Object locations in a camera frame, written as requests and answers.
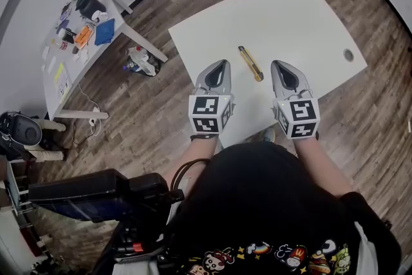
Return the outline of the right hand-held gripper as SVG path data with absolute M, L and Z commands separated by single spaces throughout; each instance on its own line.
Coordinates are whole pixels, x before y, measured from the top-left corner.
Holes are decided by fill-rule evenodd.
M 270 67 L 274 99 L 274 113 L 287 139 L 297 140 L 315 137 L 320 111 L 318 100 L 306 76 L 291 64 L 274 60 Z M 284 91 L 300 91 L 285 98 Z

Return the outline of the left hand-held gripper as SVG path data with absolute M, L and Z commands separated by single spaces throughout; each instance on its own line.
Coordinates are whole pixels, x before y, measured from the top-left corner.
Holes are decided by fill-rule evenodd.
M 189 121 L 198 135 L 223 133 L 233 112 L 231 67 L 228 60 L 220 60 L 205 68 L 196 79 L 197 88 L 189 96 Z M 222 95 L 206 89 L 221 86 Z

